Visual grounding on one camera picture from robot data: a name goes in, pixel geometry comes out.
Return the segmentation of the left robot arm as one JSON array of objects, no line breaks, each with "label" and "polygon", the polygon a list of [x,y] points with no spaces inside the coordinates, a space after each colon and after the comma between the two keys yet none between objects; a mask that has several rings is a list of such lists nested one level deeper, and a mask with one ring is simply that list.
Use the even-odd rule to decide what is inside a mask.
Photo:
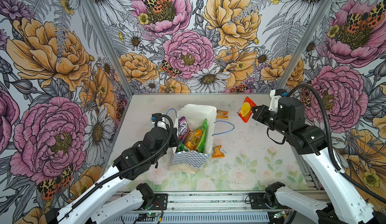
[{"label": "left robot arm", "polygon": [[143,140],[124,150],[105,174],[75,201],[46,215],[49,224],[107,224],[129,211],[148,209],[155,194],[146,183],[119,199],[109,199],[156,165],[169,148],[178,145],[177,129],[166,114],[152,115],[154,127]]}]

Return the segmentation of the green Lays chips bag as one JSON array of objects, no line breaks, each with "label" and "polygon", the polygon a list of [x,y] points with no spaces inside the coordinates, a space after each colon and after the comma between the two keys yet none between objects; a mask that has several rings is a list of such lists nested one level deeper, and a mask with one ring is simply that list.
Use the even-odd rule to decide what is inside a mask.
[{"label": "green Lays chips bag", "polygon": [[205,141],[206,141],[206,135],[208,130],[208,120],[205,119],[202,125],[198,128],[198,130],[201,131],[201,137],[196,145],[195,151],[198,153],[203,153],[205,149]]}]

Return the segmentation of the small orange snack packet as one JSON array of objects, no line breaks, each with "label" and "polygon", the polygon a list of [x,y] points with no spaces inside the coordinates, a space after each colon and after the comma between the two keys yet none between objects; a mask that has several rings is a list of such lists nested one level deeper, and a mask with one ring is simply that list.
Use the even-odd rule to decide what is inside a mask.
[{"label": "small orange snack packet", "polygon": [[225,157],[225,154],[221,151],[221,147],[222,147],[221,145],[218,145],[213,148],[214,150],[212,154],[213,159],[220,159]]}]

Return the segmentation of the checkered paper bag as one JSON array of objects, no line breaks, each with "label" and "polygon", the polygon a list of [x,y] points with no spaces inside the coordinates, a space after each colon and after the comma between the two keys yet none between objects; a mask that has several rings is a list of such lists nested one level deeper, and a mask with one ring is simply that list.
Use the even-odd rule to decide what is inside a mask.
[{"label": "checkered paper bag", "polygon": [[187,104],[177,112],[175,127],[179,144],[170,154],[169,169],[173,172],[196,173],[211,157],[225,157],[221,146],[213,144],[217,123],[229,123],[229,112],[209,105]]}]

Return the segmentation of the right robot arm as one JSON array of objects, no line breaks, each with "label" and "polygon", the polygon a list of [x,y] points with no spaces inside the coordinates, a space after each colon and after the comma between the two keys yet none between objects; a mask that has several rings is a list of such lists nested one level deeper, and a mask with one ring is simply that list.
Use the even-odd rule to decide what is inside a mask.
[{"label": "right robot arm", "polygon": [[[292,96],[300,88],[308,88],[316,98],[324,129],[305,123],[305,106]],[[316,174],[329,202],[311,199],[276,182],[265,189],[265,205],[272,209],[286,206],[317,224],[384,224],[386,216],[375,211],[358,190],[382,202],[386,200],[351,179],[338,163],[327,111],[317,91],[309,85],[300,85],[289,93],[283,89],[272,90],[269,96],[269,106],[251,108],[252,118],[267,126],[268,131],[283,135],[282,142],[288,142]]]}]

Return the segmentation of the purple candy bag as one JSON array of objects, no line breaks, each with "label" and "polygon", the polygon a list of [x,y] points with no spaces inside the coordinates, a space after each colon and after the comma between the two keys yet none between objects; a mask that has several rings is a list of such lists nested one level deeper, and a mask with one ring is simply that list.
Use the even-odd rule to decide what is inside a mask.
[{"label": "purple candy bag", "polygon": [[190,132],[187,119],[183,116],[178,121],[178,139],[180,142],[184,142]]}]

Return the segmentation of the orange biscuit packet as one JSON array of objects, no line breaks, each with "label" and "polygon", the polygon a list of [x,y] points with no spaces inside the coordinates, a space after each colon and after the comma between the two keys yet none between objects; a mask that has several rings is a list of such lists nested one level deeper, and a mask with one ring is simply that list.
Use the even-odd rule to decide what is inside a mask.
[{"label": "orange biscuit packet", "polygon": [[229,112],[225,110],[217,109],[217,116],[218,119],[228,119],[229,118]]}]

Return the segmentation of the small red orange packet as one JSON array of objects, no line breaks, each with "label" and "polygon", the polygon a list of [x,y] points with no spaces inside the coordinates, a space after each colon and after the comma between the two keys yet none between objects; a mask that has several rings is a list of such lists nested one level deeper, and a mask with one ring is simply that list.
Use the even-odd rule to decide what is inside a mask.
[{"label": "small red orange packet", "polygon": [[238,116],[244,123],[247,123],[252,115],[252,108],[257,105],[249,98],[246,97],[239,111],[237,112]]}]

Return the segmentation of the yellow mango candy bag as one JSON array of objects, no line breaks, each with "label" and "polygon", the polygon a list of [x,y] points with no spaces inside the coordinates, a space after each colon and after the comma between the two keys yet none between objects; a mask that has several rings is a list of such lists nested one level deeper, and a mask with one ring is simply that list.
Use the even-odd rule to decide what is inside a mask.
[{"label": "yellow mango candy bag", "polygon": [[187,148],[189,148],[190,151],[193,151],[196,148],[196,145],[198,144],[200,137],[201,137],[200,130],[197,129],[197,130],[190,131],[184,141],[184,145]]}]

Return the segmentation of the green rainbow snack bag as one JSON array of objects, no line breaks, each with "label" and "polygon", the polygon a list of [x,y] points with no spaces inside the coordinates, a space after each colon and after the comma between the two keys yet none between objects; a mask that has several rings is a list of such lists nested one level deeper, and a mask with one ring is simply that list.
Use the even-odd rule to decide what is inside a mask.
[{"label": "green rainbow snack bag", "polygon": [[179,142],[179,145],[177,146],[176,148],[176,153],[179,153],[179,152],[188,152],[190,151],[189,148],[187,148],[182,142]]}]

